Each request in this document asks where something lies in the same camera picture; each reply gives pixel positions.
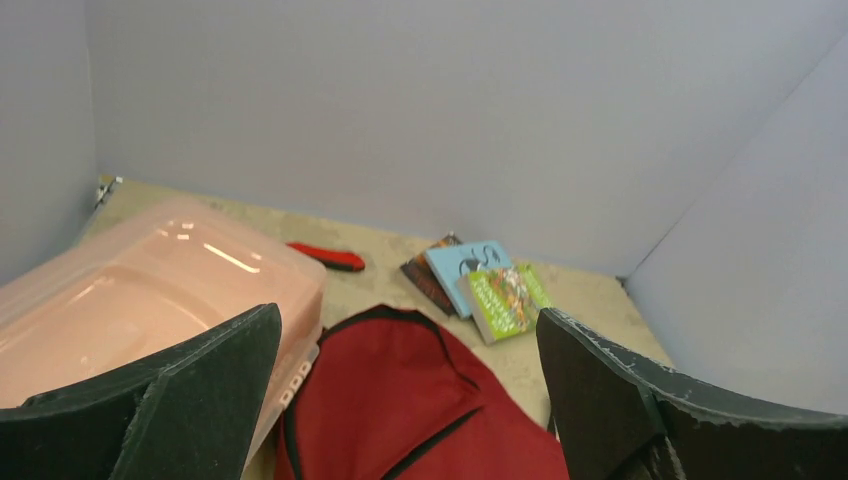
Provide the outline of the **red student backpack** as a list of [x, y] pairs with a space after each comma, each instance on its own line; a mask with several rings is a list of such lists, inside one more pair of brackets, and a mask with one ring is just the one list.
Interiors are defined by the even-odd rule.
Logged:
[[385, 304], [325, 330], [280, 421], [279, 479], [565, 479], [555, 436], [458, 338]]

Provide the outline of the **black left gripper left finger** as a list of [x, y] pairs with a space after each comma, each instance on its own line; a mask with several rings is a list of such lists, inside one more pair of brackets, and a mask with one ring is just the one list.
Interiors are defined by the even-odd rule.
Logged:
[[236, 479], [282, 337], [273, 304], [1, 412], [5, 479]]

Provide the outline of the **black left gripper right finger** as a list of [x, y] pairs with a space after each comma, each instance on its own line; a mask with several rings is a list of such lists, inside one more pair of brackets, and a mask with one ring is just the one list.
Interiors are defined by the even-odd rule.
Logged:
[[556, 308], [536, 337], [574, 479], [843, 479], [847, 419], [742, 395], [622, 346]]

